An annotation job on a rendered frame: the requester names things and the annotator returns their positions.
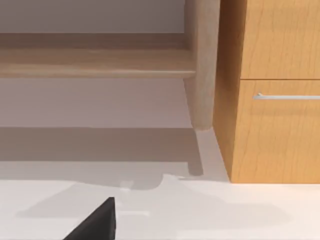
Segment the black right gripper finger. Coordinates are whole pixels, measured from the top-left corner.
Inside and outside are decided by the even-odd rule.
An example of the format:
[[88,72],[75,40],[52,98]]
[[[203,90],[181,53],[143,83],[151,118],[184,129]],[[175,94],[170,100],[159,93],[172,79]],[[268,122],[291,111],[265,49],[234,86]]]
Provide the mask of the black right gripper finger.
[[107,198],[63,240],[115,240],[116,202]]

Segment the wooden cupboard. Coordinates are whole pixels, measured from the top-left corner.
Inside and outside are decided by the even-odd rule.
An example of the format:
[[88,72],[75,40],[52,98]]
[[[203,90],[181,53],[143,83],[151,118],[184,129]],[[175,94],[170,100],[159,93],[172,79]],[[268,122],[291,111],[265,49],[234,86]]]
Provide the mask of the wooden cupboard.
[[320,81],[320,0],[220,2],[213,128],[231,182],[243,80]]

